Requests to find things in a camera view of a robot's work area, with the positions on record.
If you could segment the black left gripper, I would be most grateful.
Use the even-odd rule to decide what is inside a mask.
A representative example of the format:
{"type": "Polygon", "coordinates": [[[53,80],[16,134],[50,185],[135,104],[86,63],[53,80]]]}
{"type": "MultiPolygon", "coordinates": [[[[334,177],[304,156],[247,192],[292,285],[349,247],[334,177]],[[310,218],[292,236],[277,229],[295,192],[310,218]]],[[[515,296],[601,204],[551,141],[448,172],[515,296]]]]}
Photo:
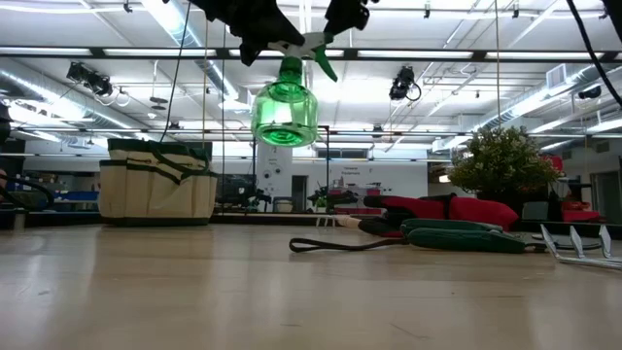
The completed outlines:
{"type": "Polygon", "coordinates": [[[260,46],[284,42],[301,47],[305,44],[302,34],[280,12],[276,0],[189,0],[202,10],[208,21],[219,20],[231,29],[252,28],[252,41],[239,46],[240,60],[251,66],[260,54],[260,46]]]}

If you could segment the green spray bottle white head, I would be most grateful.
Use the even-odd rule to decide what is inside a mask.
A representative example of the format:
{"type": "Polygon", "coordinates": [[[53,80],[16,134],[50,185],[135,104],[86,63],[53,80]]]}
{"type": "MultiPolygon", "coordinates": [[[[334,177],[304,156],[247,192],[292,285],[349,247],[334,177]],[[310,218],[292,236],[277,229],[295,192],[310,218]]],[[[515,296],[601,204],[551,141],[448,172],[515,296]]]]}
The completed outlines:
{"type": "Polygon", "coordinates": [[[330,79],[337,80],[326,54],[333,35],[310,32],[303,38],[302,46],[284,41],[268,45],[284,57],[278,79],[265,85],[255,97],[251,130],[257,139],[271,146],[298,148],[317,139],[319,102],[303,83],[303,60],[312,59],[330,79]]]}

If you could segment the wooden handle hand fork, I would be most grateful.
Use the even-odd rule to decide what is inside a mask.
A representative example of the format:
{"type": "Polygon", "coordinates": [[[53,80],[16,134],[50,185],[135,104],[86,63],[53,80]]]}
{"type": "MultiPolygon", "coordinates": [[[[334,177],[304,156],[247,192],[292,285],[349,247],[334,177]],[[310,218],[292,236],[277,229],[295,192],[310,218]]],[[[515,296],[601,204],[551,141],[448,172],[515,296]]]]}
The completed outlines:
{"type": "Polygon", "coordinates": [[[344,227],[358,228],[362,220],[349,215],[330,215],[323,216],[316,220],[316,227],[344,227]]]}

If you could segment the red black gardening gloves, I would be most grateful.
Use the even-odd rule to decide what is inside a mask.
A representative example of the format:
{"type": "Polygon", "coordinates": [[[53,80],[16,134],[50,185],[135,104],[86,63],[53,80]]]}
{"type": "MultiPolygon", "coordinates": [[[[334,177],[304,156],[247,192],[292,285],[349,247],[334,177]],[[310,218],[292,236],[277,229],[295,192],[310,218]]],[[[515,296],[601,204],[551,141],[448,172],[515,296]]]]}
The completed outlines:
{"type": "Polygon", "coordinates": [[[382,217],[358,220],[356,228],[380,237],[400,238],[400,227],[410,219],[466,221],[489,224],[508,231],[519,216],[506,204],[454,193],[419,198],[377,195],[366,196],[363,204],[385,209],[382,217]]]}

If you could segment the green handled pruning shears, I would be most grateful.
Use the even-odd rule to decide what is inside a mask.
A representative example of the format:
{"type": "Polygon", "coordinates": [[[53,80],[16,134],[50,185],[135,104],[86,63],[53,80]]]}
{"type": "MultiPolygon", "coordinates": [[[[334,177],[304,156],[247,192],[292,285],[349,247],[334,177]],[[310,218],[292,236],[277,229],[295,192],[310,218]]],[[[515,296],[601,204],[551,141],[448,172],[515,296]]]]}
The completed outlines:
{"type": "MultiPolygon", "coordinates": [[[[505,233],[501,227],[482,223],[410,219],[402,224],[400,230],[402,233],[400,238],[388,238],[363,245],[344,245],[307,238],[293,238],[289,242],[289,248],[294,253],[317,250],[359,252],[397,245],[444,251],[503,254],[548,251],[542,236],[536,241],[525,241],[520,237],[505,233]]],[[[562,246],[561,251],[571,251],[570,244],[555,242],[562,246]]],[[[583,246],[586,250],[597,250],[599,243],[583,246]]]]}

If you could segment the wooden handle hand rake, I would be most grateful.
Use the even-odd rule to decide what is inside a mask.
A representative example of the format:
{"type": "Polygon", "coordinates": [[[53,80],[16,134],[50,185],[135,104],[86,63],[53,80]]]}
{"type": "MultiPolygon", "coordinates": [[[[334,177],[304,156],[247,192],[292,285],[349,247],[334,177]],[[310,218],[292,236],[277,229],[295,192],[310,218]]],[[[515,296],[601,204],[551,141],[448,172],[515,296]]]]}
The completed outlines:
{"type": "Polygon", "coordinates": [[[562,246],[553,240],[551,233],[545,225],[540,225],[540,231],[546,248],[558,263],[576,264],[622,271],[622,258],[614,257],[611,254],[611,238],[606,226],[600,226],[599,230],[600,243],[597,245],[597,248],[601,250],[603,256],[598,259],[588,258],[585,255],[586,248],[583,246],[581,237],[574,227],[570,227],[570,249],[574,251],[574,257],[567,257],[560,254],[562,246]]]}

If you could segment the beige green gardening bag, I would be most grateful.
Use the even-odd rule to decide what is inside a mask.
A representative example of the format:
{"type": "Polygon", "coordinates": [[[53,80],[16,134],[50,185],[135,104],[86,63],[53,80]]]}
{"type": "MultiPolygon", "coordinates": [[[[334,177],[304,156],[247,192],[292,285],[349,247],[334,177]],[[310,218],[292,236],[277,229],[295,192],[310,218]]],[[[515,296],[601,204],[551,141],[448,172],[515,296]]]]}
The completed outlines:
{"type": "Polygon", "coordinates": [[[98,208],[115,226],[203,226],[214,212],[219,174],[212,144],[110,139],[99,162],[98,208]]]}

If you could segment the thin black hanging pole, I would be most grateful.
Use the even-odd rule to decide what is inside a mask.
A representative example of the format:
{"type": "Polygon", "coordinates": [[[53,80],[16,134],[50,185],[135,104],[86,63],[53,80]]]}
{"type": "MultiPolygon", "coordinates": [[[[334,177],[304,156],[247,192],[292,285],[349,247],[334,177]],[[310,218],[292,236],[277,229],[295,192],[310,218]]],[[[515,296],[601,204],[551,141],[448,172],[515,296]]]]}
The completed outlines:
{"type": "MultiPolygon", "coordinates": [[[[223,31],[223,48],[225,48],[225,44],[226,44],[226,24],[224,24],[224,31],[223,31]]],[[[223,73],[223,82],[222,82],[222,97],[221,97],[221,103],[223,104],[223,106],[221,107],[221,122],[222,122],[222,175],[221,175],[221,201],[220,201],[220,214],[221,216],[225,213],[225,130],[226,130],[226,126],[225,126],[225,83],[226,83],[226,75],[225,75],[225,60],[222,60],[222,64],[221,64],[221,69],[222,69],[222,73],[223,73]]]]}

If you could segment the black background equipment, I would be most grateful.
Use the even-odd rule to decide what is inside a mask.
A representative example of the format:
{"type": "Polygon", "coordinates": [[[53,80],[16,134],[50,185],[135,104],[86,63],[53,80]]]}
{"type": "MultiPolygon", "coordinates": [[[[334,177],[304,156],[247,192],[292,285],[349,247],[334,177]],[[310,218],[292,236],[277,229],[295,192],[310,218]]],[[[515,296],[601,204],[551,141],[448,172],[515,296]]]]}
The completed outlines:
{"type": "Polygon", "coordinates": [[[272,203],[272,197],[258,186],[256,175],[225,174],[218,179],[217,213],[257,213],[272,203]]]}

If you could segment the potted plant with white flowers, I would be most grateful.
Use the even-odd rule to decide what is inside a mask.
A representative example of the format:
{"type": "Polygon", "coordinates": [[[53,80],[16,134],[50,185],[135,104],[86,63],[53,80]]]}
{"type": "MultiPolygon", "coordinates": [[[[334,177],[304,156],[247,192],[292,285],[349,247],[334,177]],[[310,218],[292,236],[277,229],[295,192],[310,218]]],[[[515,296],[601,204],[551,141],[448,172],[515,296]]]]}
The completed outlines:
{"type": "Polygon", "coordinates": [[[524,127],[480,129],[452,157],[450,182],[477,198],[503,203],[517,215],[530,201],[548,199],[562,171],[543,156],[524,127]]]}

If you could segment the blue storage bin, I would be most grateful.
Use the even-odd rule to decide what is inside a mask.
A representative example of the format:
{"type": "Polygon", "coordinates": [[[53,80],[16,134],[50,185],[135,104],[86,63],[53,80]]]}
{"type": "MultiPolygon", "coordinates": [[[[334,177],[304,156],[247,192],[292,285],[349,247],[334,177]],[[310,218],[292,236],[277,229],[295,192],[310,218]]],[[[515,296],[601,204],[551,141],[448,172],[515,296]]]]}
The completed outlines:
{"type": "Polygon", "coordinates": [[[96,203],[99,192],[59,191],[54,194],[55,203],[96,203]]]}

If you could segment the grey box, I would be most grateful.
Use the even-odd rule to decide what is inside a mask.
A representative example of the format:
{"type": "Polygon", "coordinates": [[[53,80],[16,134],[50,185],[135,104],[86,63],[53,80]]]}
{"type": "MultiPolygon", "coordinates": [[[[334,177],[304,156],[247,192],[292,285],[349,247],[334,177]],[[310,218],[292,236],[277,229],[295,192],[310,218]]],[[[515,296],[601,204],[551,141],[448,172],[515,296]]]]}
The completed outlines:
{"type": "Polygon", "coordinates": [[[527,221],[545,221],[548,219],[547,201],[525,202],[522,209],[522,219],[527,221]]]}

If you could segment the black background frame stand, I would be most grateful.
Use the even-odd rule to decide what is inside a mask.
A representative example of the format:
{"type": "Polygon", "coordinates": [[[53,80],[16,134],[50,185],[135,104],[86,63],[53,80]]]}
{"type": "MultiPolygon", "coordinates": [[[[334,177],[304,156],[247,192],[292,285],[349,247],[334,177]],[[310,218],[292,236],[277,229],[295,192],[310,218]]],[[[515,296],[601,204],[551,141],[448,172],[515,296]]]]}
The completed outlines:
{"type": "Polygon", "coordinates": [[[307,199],[315,190],[326,187],[329,180],[329,160],[318,157],[315,144],[298,148],[268,145],[257,140],[256,176],[258,186],[268,195],[291,197],[291,213],[324,212],[307,199]]]}

